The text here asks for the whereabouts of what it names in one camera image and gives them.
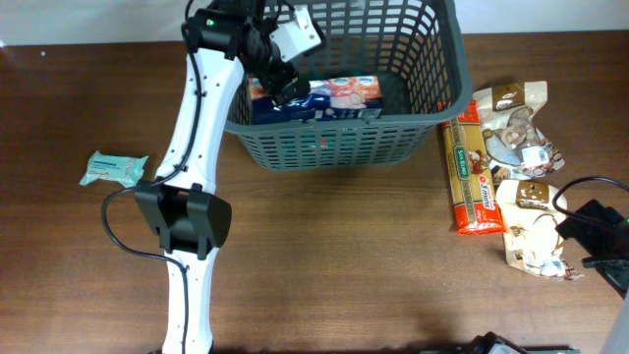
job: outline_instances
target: brown tabletop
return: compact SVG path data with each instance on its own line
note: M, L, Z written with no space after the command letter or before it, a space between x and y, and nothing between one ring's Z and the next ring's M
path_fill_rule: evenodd
M628 32L467 35L476 88L547 80L536 117L559 147L561 186L629 182ZM185 77L181 43L9 47L0 52L0 353L138 353L167 323L165 265L117 249L99 207L119 188L79 186L89 156L165 152ZM234 209L211 299L217 349L377 350L468 342L493 330L522 345L600 350L622 304L574 240L585 278L511 268L500 235L457 236L436 130L408 161L277 173L225 135L217 195ZM629 214L608 185L577 186ZM131 198L110 209L130 246L159 252Z

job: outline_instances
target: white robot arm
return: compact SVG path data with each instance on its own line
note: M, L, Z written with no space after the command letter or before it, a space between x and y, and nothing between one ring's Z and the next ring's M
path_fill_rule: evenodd
M307 93L308 83L298 80L289 61L325 44L306 6L291 6L291 21L277 26L273 19L261 20L263 1L254 0L250 7L220 4L214 2L207 9L198 10L187 21L188 40L194 52L188 57L179 117L156 180L173 173L190 144L192 152L174 177L136 192L144 218L159 236L164 256L187 270L186 304L183 274L177 265L168 263L168 330L161 351L153 353L207 354L212 348L212 268L231 222L231 207L214 196L216 161L236 91L251 73L260 78L277 103ZM196 120L196 133L192 134Z

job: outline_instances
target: small blue packet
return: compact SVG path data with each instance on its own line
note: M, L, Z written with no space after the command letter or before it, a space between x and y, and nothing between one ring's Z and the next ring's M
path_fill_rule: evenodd
M97 179L116 181L125 187L133 187L144 175L144 163L148 156L143 158L108 156L95 152L87 163L87 173L79 182L85 186Z

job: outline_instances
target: spaghetti package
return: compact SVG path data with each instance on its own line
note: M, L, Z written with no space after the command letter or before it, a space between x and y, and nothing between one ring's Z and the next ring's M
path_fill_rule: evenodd
M475 101L457 118L443 123L441 129L458 233L485 235L505 232L500 209L494 200L491 171Z

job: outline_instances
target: snack package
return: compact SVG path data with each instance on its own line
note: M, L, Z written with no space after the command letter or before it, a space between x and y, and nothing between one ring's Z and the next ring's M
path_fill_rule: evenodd
M476 103L472 101L465 112L443 123L441 129L458 233L504 232L500 209L493 199L495 193Z
M144 175L144 163L148 156L143 158L108 156L95 152L87 163L87 173L79 182L85 186L97 179L116 181L125 187L133 187Z
M257 79L249 80L254 124L375 119L382 111L376 76L310 81L311 92L275 106Z
M533 124L547 101L546 82L514 83L474 92L493 182L529 180L563 166L561 153Z
M495 200L507 231L502 234L507 263L535 276L573 280L583 276L560 258L563 238L555 226L566 216L552 206L554 187L531 181L502 181ZM567 208L561 196L557 203Z

